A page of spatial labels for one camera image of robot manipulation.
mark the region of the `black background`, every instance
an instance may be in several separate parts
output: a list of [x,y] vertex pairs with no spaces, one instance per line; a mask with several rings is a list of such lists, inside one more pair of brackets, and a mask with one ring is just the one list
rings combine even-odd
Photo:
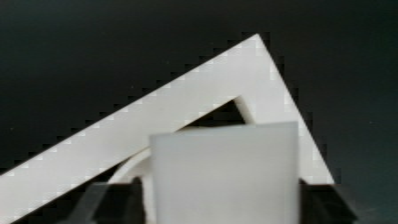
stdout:
[[259,32],[335,180],[398,221],[395,7],[0,0],[1,172]]

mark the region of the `white rectangular object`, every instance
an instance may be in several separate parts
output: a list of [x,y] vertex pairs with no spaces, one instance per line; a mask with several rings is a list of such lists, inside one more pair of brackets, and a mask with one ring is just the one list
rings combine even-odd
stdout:
[[298,223],[296,123],[150,137],[157,224]]

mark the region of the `white plastic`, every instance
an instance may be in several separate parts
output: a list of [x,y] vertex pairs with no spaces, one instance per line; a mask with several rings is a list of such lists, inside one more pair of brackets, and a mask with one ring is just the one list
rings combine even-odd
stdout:
[[150,138],[157,224],[298,224],[296,123]]
[[10,223],[236,99],[248,123],[298,121],[299,177],[331,183],[271,58],[252,36],[0,176],[0,224]]

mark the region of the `triangular cutout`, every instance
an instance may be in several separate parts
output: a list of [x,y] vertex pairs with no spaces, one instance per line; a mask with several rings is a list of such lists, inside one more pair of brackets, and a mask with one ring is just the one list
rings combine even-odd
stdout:
[[184,127],[220,127],[244,124],[234,100],[230,100]]

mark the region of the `black object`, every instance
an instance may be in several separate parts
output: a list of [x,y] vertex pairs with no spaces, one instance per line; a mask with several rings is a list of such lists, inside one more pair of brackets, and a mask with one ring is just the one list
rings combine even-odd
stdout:
[[69,218],[58,224],[143,224],[141,182],[93,183],[84,191]]
[[331,185],[299,184],[299,224],[353,224],[356,216]]
[[[381,224],[356,209],[356,201],[337,185],[299,181],[299,224]],[[129,184],[93,183],[67,219],[58,224],[143,224],[140,179]]]

